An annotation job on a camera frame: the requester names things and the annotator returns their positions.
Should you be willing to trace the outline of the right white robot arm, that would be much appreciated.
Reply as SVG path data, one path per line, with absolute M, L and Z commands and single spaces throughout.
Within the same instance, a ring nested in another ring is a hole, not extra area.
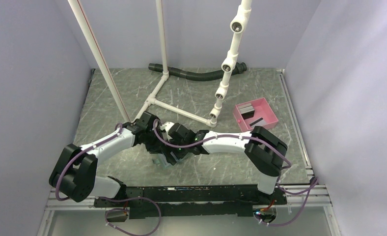
M 193 132 L 180 123 L 166 122 L 159 125 L 159 130 L 165 145 L 183 154 L 245 154 L 259 171 L 256 198 L 262 204 L 274 199 L 281 171 L 291 167 L 286 159 L 287 144 L 262 126 L 241 133 Z

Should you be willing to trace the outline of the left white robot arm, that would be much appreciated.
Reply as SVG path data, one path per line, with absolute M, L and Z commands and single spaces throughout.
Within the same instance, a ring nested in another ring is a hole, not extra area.
M 174 151 L 160 141 L 162 135 L 154 124 L 158 117 L 149 112 L 134 122 L 118 123 L 109 135 L 92 143 L 67 145 L 49 177 L 58 201 L 81 202 L 87 197 L 106 197 L 115 207 L 125 203 L 126 185 L 113 177 L 97 176 L 97 167 L 123 150 L 144 145 L 150 154 L 175 164 Z

